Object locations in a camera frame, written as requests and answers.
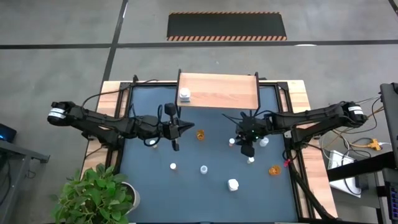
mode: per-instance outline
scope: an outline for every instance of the hazard stripe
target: hazard stripe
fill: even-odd
[[[167,41],[282,41],[285,36],[170,36]]]
[[[169,15],[173,14],[280,14],[280,12],[170,12]]]

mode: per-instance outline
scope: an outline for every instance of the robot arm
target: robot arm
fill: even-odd
[[[175,106],[172,103],[165,104],[165,112],[170,115],[170,121],[161,122],[162,106],[158,108],[158,117],[151,115],[135,116],[132,118],[114,118],[77,106],[73,102],[53,102],[51,104],[47,121],[55,126],[72,126],[82,131],[85,138],[94,136],[107,147],[121,147],[120,138],[139,138],[145,140],[151,138],[166,138],[175,142],[181,134],[193,127],[193,123],[174,118]],[[174,150],[178,150],[178,144],[173,143]]]
[[[268,112],[262,119],[256,116]],[[253,142],[262,139],[268,134],[283,134],[291,132],[291,149],[299,150],[308,143],[312,137],[323,135],[328,131],[345,126],[358,128],[368,117],[363,115],[362,109],[354,102],[340,102],[326,108],[304,111],[301,113],[275,113],[263,111],[254,116],[247,116],[241,112],[242,121],[236,126],[237,145],[242,146],[241,152],[245,156],[253,157]],[[309,128],[298,128],[298,125],[316,123]]]

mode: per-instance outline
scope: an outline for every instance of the wooden shelf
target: wooden shelf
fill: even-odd
[[[259,107],[254,75],[181,73],[178,82],[178,93],[181,88],[188,88],[191,97],[190,102],[181,102],[178,94],[177,106],[250,110]]]

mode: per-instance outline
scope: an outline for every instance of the plant pot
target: plant pot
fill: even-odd
[[[126,213],[128,214],[138,207],[139,202],[141,201],[141,197],[139,196],[138,191],[134,187],[132,187],[131,184],[127,182],[122,182],[122,185],[127,187],[126,195],[130,195],[132,198],[132,208]]]

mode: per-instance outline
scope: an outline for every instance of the concrete floor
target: concrete floor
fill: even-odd
[[[121,3],[0,0],[0,45],[110,43]],[[280,11],[288,40],[398,39],[398,17],[387,0],[131,0],[119,42],[165,42],[170,11]],[[37,176],[25,181],[12,223],[53,221],[54,204],[48,196],[58,193],[65,178],[81,168],[87,142],[72,128],[47,123],[50,104],[81,104],[98,93],[108,54],[108,49],[0,50],[0,123],[18,130],[16,144],[51,154],[48,164],[31,165]],[[398,45],[118,49],[109,79],[130,80],[137,74],[141,80],[175,80],[179,68],[259,72],[273,80],[304,80],[311,106],[317,108],[376,96],[379,84],[397,82],[397,61]],[[87,107],[95,104],[93,100]],[[370,105],[364,106],[367,113]],[[383,113],[377,120],[375,130],[348,138],[389,141]],[[369,121],[361,129],[373,125]],[[341,144],[332,149],[343,150]],[[335,201],[342,219],[376,222],[374,209],[338,197]]]

